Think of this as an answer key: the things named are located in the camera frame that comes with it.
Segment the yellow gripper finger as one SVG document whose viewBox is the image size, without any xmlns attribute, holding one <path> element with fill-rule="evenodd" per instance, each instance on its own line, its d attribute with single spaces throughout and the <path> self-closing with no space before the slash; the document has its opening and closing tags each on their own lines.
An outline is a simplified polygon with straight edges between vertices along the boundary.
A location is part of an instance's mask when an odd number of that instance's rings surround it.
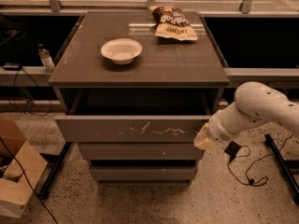
<svg viewBox="0 0 299 224">
<path fill-rule="evenodd" d="M 195 136 L 193 145 L 201 150 L 213 149 L 217 147 L 216 142 L 208 135 L 208 124 L 206 123 Z"/>
</svg>

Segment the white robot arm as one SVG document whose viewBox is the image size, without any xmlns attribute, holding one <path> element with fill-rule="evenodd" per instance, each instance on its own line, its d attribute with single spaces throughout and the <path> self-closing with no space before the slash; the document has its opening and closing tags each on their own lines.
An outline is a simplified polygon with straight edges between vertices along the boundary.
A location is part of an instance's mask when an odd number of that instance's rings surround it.
<svg viewBox="0 0 299 224">
<path fill-rule="evenodd" d="M 228 144 L 245 130 L 275 122 L 299 135 L 299 104 L 285 94 L 259 82 L 240 85 L 234 101 L 211 116 L 196 135 L 193 145 L 201 150 Z"/>
</svg>

